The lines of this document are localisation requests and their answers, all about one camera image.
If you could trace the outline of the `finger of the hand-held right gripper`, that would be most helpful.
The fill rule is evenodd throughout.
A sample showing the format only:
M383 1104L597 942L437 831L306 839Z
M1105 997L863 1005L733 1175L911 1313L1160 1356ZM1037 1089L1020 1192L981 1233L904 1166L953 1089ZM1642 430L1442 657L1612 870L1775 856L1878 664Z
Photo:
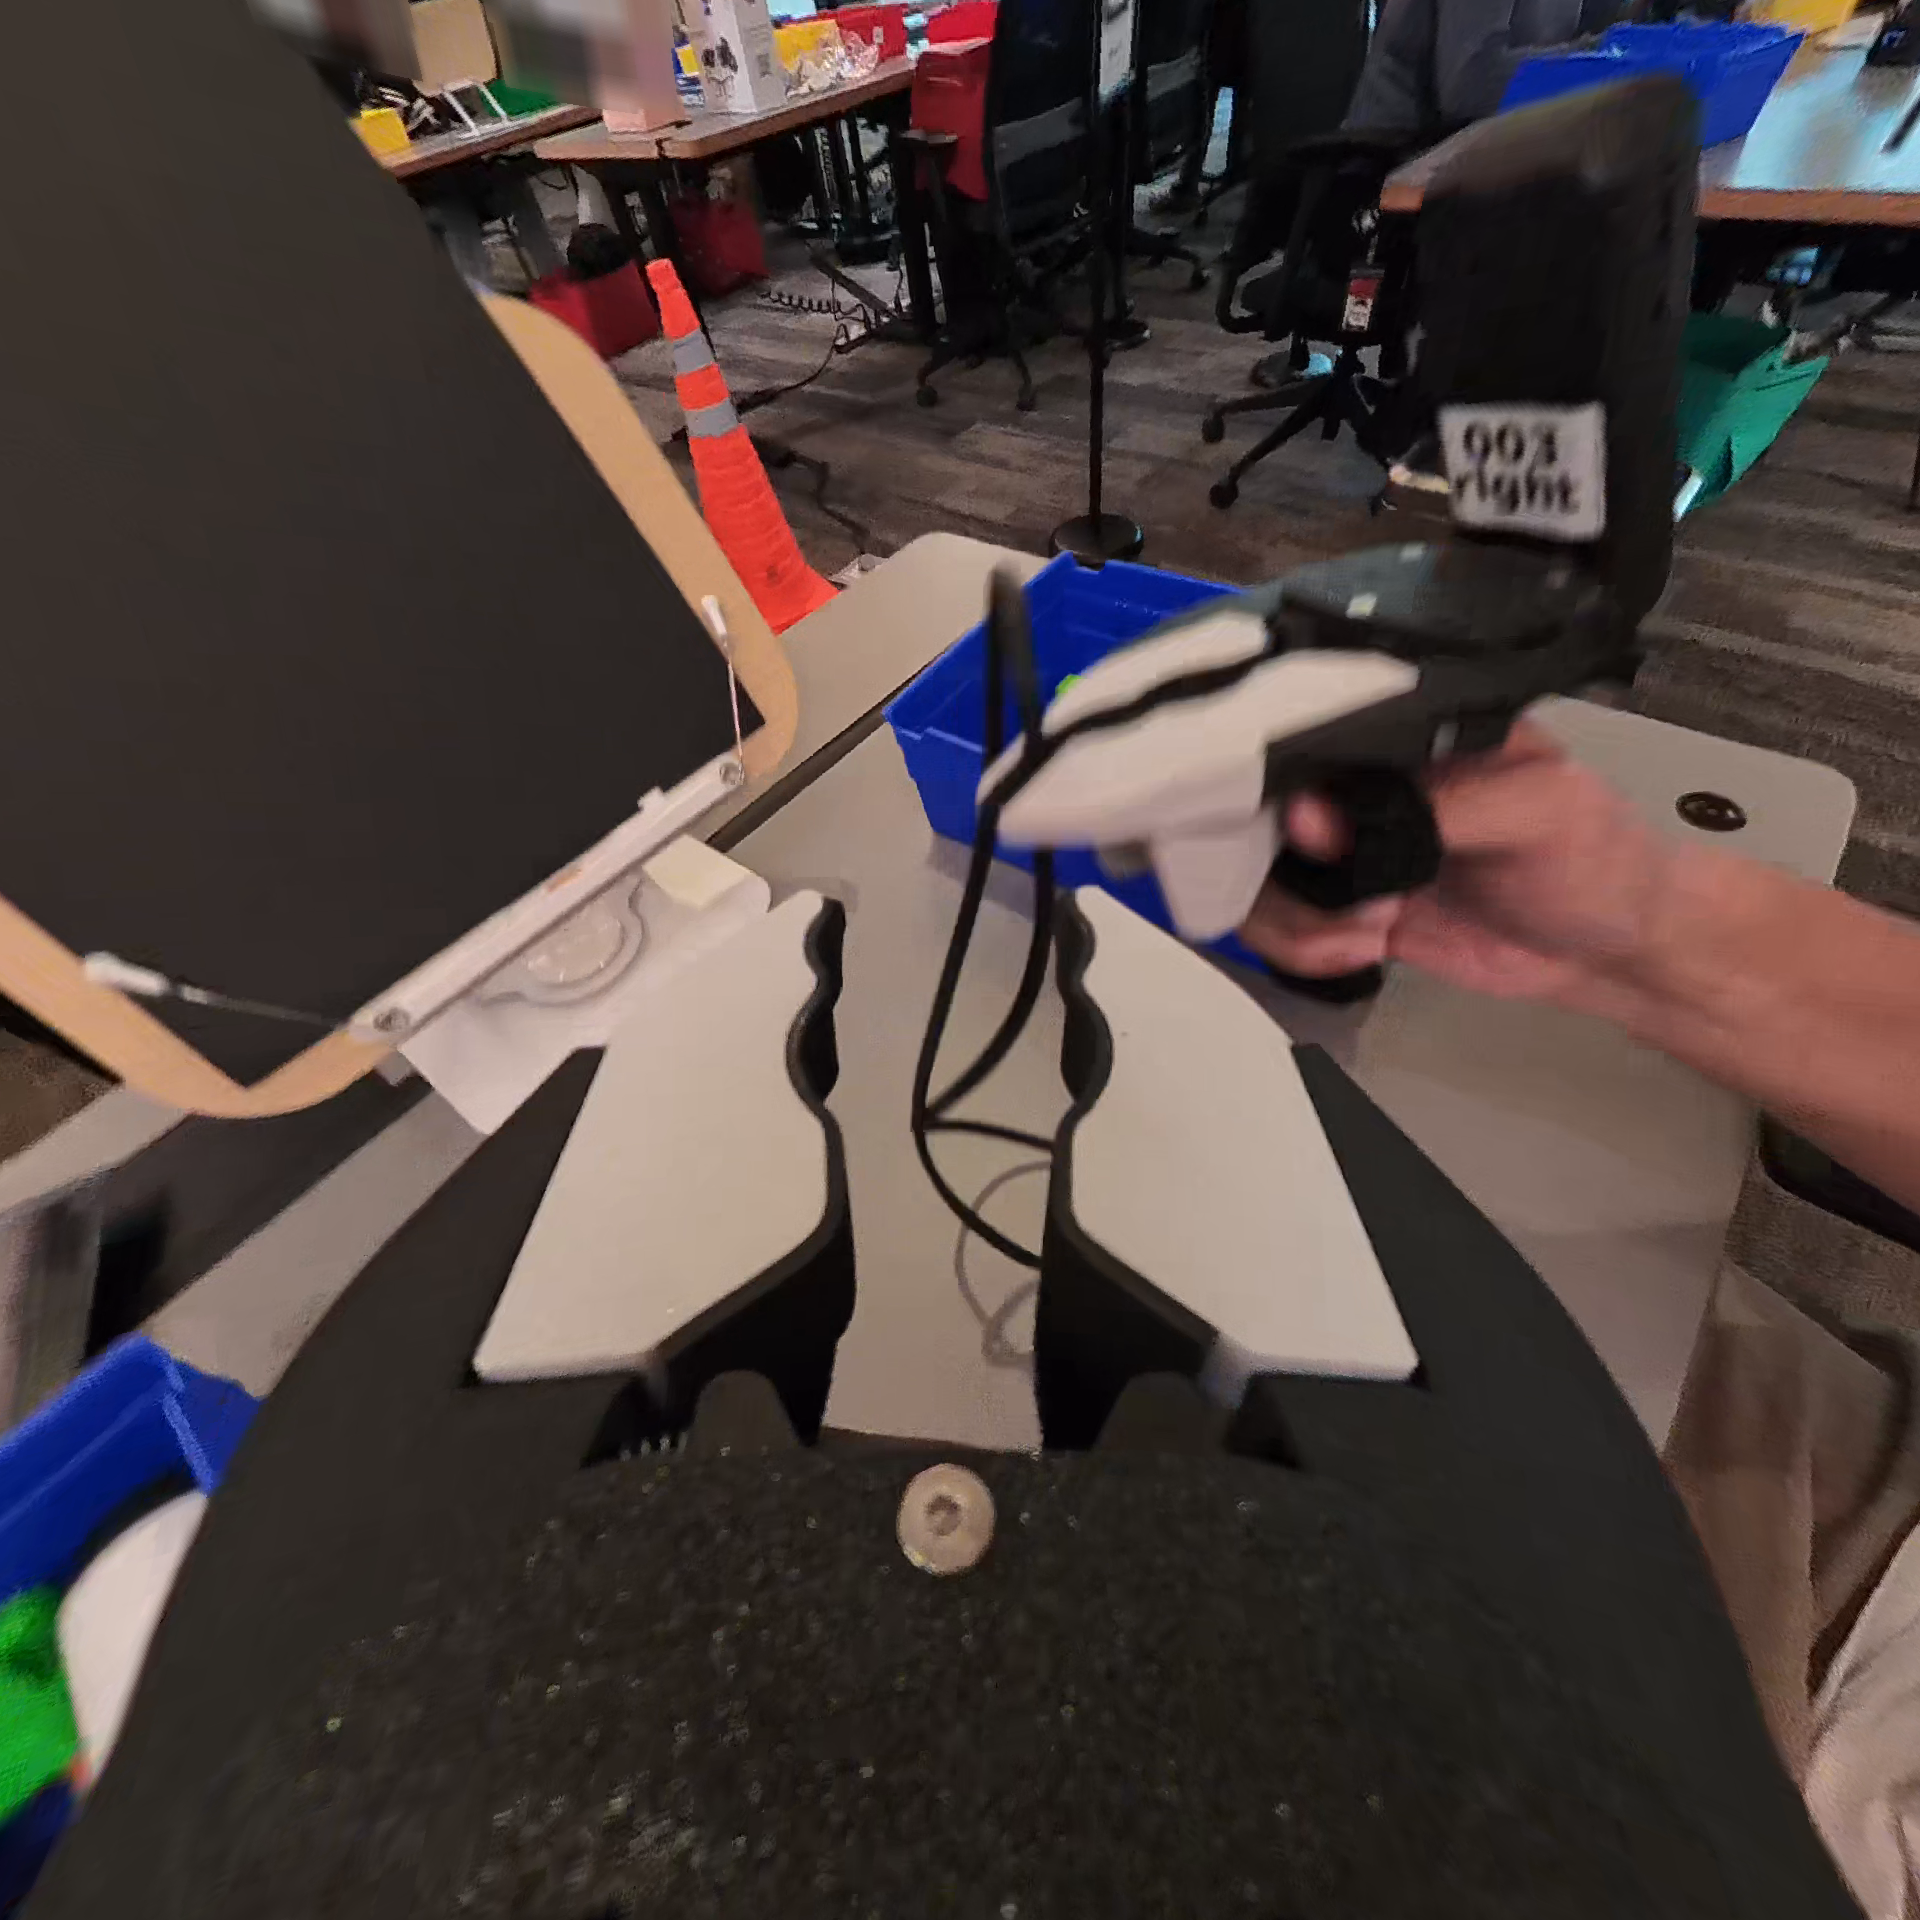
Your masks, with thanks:
M1373 713L1416 684L1418 671L1391 655L1276 655L1225 688L1162 688L1135 718L1070 723L1000 755L981 776L976 807L1013 847L1117 847L1239 825L1262 807L1270 748Z
M1168 704L1233 685L1268 653L1258 612L1194 612L1108 652L1056 685L1041 737L1125 728Z

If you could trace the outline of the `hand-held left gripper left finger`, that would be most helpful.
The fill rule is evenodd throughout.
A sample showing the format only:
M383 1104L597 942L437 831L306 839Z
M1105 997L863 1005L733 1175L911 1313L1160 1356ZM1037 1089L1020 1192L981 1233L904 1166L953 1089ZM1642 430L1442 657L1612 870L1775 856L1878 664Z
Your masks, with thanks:
M846 908L792 894L605 1047L471 1367L486 1385L668 1379L847 1221Z

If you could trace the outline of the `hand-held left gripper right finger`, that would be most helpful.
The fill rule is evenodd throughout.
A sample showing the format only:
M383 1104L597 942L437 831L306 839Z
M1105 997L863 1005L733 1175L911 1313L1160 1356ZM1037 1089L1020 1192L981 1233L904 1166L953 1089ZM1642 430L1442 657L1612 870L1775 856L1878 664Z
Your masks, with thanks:
M1056 947L1070 1105L1039 1385L1409 1381L1416 1351L1288 1033L1096 889L1063 903Z

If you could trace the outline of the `blue plastic bin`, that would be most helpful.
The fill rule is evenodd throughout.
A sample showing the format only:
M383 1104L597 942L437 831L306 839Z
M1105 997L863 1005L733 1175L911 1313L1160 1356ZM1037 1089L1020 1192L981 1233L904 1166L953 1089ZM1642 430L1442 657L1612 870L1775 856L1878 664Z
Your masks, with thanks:
M1104 655L1228 595L1236 590L1137 561L1086 566L1066 556L1048 559L1023 585L1041 693L1056 695ZM977 622L887 705L928 827L965 847L976 837L976 787L984 767L984 657L988 630ZM1057 847L1053 877L1064 891L1095 884L1144 921L1173 929L1160 884L1148 867L1114 869L1093 847Z
M213 1500L257 1398L128 1334L4 1435L1 1601L62 1598L87 1560L164 1500ZM84 1793L72 1772L1 1823L1 1913L15 1916Z

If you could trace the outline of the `person's right forearm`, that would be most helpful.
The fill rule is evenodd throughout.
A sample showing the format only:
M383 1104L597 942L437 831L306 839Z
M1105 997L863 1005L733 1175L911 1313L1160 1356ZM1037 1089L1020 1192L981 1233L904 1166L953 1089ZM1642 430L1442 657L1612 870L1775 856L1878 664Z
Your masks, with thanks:
M1916 1206L1913 923L1743 856L1682 851L1602 972L1642 1040Z

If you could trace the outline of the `person's right hand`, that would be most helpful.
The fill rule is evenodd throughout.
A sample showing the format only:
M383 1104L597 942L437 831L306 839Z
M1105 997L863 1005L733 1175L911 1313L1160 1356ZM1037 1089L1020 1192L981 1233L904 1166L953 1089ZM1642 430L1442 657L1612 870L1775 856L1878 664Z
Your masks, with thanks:
M1545 728L1425 779L1442 840L1407 895L1320 908L1264 884L1239 939L1273 968L1405 967L1504 999L1561 1000L1634 957L1673 876L1666 840Z

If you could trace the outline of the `black floor lamp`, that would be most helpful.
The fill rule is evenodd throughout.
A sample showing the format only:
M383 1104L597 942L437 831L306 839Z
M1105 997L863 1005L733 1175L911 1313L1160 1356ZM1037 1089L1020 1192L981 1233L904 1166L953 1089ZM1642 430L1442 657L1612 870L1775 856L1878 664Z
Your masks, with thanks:
M1053 556L1100 569L1134 559L1143 528L1105 503L1105 387L1113 357L1113 169L1125 145L1120 124L1135 80L1135 4L1095 1L1088 69L1088 489L1081 512L1063 518L1052 537Z

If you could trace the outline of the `green crate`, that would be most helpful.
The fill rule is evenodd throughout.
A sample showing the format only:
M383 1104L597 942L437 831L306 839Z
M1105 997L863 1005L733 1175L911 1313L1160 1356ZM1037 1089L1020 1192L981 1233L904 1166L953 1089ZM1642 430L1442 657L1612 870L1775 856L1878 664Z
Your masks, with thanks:
M1687 317L1674 406L1682 521L1740 485L1821 379L1830 357L1788 327L1724 312Z

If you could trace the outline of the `black office chair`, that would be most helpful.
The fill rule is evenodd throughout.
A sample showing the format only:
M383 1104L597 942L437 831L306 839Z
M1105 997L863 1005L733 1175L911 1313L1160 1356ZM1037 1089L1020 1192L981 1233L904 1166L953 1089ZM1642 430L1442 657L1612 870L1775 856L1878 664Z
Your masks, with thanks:
M1421 436L1409 227L1380 211L1384 181L1418 145L1415 135L1312 135L1250 187L1218 269L1216 321L1257 334L1278 361L1262 384L1209 405L1201 441L1221 443L1233 416L1279 419L1214 480L1210 507L1230 509L1240 480L1309 430L1322 441L1350 435L1380 469Z
M992 38L988 89L988 203L921 191L940 277L941 321L917 373L921 408L940 401L936 375L1000 359L1014 371L1014 406L1037 405L1026 347L1053 332L1082 334L1057 311L1060 284L1088 261L1088 69L1093 1L958 4L928 21L929 41Z

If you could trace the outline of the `blue bin with white label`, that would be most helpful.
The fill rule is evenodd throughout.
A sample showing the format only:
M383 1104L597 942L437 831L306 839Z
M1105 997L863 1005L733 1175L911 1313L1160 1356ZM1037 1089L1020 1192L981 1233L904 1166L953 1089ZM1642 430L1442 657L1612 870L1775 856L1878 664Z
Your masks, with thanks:
M1741 139L1801 49L1804 35L1769 23L1623 23L1592 46L1541 49L1504 86L1498 111L1542 105L1572 91L1670 75L1695 102L1697 144Z

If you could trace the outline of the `wooden background table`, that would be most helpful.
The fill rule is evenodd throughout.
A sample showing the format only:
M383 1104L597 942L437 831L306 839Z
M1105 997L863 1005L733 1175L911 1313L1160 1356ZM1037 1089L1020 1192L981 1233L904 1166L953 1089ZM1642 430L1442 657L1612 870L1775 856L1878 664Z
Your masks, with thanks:
M1857 47L1801 47L1754 126L1703 151L1697 215L1733 223L1913 231L1916 101L1916 71L1868 65Z

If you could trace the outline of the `orange traffic cone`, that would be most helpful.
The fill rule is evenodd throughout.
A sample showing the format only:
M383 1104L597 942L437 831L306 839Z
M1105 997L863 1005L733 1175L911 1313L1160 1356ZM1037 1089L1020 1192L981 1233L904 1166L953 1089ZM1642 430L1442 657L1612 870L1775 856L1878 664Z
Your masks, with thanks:
M802 556L674 263L650 259L645 277L671 351L703 521L759 614L784 636L826 608L837 587Z

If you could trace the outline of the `person's light clothing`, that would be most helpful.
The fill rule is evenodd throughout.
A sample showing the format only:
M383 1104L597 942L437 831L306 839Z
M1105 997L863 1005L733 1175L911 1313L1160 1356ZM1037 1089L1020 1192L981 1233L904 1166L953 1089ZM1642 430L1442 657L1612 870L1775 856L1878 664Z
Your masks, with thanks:
M1916 1917L1916 1333L1726 1263L1664 1464L1815 1835L1863 1916Z

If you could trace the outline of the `white printed box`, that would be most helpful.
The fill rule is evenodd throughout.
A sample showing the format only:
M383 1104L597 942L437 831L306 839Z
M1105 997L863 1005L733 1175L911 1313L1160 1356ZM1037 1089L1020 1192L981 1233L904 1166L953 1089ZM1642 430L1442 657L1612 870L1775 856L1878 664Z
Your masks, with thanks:
M773 111L786 105L768 1L676 1L676 13L708 111Z

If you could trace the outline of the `black board with wooden rim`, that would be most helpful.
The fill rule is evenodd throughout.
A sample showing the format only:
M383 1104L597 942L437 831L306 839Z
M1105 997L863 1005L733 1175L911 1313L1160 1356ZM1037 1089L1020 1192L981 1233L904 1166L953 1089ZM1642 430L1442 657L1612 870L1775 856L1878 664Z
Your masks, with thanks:
M249 4L4 4L4 999L298 1113L792 667L623 391Z

